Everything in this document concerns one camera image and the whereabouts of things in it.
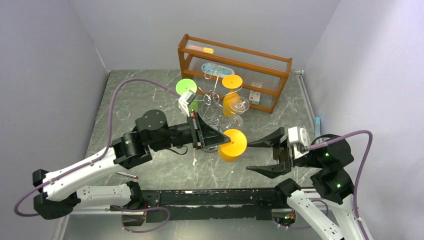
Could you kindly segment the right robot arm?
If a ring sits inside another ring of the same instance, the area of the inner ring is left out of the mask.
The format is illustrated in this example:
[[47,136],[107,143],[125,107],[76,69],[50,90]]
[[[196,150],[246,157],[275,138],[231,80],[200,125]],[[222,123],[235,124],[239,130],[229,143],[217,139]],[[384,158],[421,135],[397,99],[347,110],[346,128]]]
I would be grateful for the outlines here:
[[[356,175],[352,180],[345,167],[354,161],[347,138],[365,134],[368,142]],[[247,144],[252,148],[271,148],[278,163],[249,166],[248,170],[270,179],[289,173],[293,167],[316,168],[310,179],[320,201],[333,213],[330,220],[313,204],[305,191],[293,180],[286,179],[275,188],[275,202],[290,207],[300,215],[323,240],[371,240],[373,237],[359,213],[358,185],[373,141],[369,130],[358,130],[342,136],[325,134],[322,142],[310,141],[307,131],[299,126],[279,128]]]

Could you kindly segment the green plastic goblet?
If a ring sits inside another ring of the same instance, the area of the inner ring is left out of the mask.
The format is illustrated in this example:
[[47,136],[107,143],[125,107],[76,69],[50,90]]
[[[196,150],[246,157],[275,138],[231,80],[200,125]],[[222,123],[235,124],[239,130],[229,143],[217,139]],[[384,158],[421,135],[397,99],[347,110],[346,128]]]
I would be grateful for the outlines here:
[[[192,80],[190,78],[181,79],[180,81],[178,81],[178,83],[175,86],[175,91],[181,96],[188,91],[192,91],[193,93],[196,94],[197,90],[198,90],[197,84],[195,83],[194,80]],[[193,101],[189,105],[189,110],[197,112],[198,111],[198,102]]]

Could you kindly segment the orange plastic goblet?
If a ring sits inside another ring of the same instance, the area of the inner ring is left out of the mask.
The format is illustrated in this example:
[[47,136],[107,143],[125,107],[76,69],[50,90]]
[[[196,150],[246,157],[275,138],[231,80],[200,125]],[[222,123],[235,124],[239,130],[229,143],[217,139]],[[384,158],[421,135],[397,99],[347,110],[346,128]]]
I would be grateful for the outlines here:
[[238,129],[228,129],[223,134],[229,137],[230,142],[219,145],[218,155],[221,160],[231,163],[245,152],[248,140],[245,134]]
[[222,102],[222,112],[226,117],[234,115],[230,102],[233,98],[239,97],[237,90],[243,85],[243,79],[236,74],[227,75],[222,79],[222,85],[229,89],[229,92],[224,96]]

